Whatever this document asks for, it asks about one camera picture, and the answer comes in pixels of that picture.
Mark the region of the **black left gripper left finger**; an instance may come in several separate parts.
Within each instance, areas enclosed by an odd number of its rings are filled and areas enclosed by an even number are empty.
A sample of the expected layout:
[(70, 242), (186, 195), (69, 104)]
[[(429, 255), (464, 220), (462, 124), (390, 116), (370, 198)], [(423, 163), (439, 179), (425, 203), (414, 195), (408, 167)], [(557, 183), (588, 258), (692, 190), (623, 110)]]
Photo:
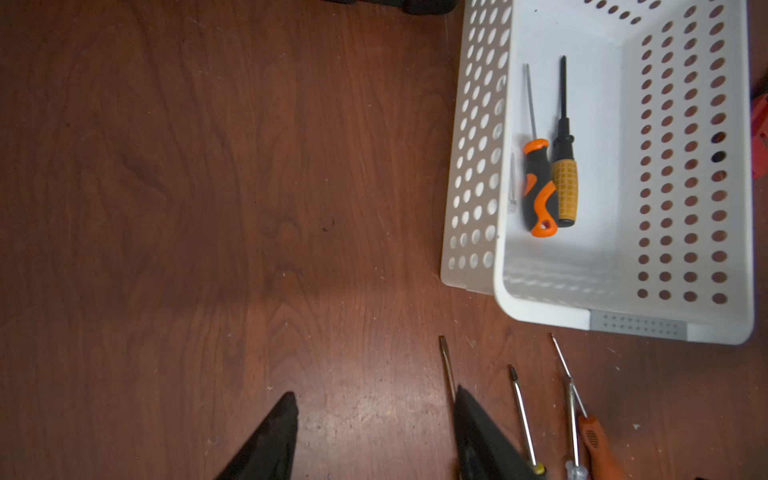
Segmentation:
[(287, 480), (292, 476), (299, 426), (294, 392), (284, 393), (216, 479)]

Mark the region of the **orange grey handle screwdriver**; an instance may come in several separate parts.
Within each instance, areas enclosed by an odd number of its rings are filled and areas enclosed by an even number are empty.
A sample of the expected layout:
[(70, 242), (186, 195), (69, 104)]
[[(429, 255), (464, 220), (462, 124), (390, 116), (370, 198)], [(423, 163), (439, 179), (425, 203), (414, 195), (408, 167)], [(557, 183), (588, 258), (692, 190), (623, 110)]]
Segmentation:
[(559, 343), (553, 334), (550, 337), (555, 345), (566, 377), (570, 381), (571, 391), (580, 409), (580, 415), (577, 417), (576, 422), (578, 432), (590, 453), (592, 478), (597, 480), (628, 480), (629, 475), (610, 450), (608, 437), (599, 420), (595, 416), (587, 414)]

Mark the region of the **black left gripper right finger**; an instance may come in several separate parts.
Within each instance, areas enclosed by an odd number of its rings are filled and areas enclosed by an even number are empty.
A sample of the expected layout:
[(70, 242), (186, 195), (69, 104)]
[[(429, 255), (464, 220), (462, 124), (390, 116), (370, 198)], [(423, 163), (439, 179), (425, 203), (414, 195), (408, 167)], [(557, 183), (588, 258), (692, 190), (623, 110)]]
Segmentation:
[(462, 479), (538, 479), (528, 462), (462, 386), (456, 391), (453, 424)]

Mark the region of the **clear pink handle screwdriver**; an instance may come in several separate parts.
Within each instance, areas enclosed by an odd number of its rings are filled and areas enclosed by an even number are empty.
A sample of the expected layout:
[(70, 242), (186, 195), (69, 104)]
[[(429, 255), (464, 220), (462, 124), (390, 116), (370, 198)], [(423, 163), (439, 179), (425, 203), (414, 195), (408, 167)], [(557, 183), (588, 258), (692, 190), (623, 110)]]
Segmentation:
[(587, 468), (581, 463), (579, 452), (579, 435), (577, 430), (577, 415), (576, 415), (576, 395), (575, 387), (572, 379), (567, 382), (567, 408), (568, 408), (568, 424), (570, 432), (570, 444), (572, 449), (572, 458), (565, 463), (566, 474), (568, 480), (588, 480), (589, 473)]

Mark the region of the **orange black handle screwdriver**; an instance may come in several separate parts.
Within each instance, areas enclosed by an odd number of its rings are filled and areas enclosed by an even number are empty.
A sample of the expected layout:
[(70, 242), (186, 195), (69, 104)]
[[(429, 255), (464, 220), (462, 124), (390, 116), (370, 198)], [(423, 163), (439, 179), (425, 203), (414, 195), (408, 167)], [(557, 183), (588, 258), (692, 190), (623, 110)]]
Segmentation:
[(559, 200), (547, 157), (549, 141), (537, 133), (530, 65), (524, 65), (531, 140), (523, 147), (525, 188), (523, 216), (526, 228), (536, 238), (548, 238), (558, 231)]

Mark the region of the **black yellow handle screwdriver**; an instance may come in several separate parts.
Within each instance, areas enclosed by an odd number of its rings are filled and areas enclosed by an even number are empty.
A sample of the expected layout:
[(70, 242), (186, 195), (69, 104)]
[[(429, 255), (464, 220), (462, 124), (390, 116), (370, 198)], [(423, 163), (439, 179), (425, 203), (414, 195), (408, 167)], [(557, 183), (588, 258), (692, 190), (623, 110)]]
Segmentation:
[(456, 384), (454, 380), (453, 368), (451, 363), (450, 351), (447, 339), (444, 335), (439, 336), (439, 348), (445, 371), (446, 381), (451, 396), (451, 402), (456, 402)]

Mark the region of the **black green handle screwdriver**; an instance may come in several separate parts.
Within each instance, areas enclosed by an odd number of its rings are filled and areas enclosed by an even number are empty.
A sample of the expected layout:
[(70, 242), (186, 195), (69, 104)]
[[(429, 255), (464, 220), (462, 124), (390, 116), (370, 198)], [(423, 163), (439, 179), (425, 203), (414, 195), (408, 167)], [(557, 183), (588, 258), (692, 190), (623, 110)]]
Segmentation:
[(530, 425), (528, 421), (528, 416), (525, 408), (521, 386), (519, 383), (518, 374), (516, 372), (515, 367), (512, 364), (508, 364), (507, 368), (508, 368), (510, 382), (512, 385), (512, 390), (516, 400), (516, 405), (519, 411), (520, 422), (521, 422), (523, 437), (524, 437), (524, 445), (525, 445), (526, 453), (528, 455), (529, 464), (534, 474), (539, 479), (545, 479), (547, 474), (547, 469), (541, 462), (538, 461), (538, 458), (535, 453), (533, 438), (530, 430)]

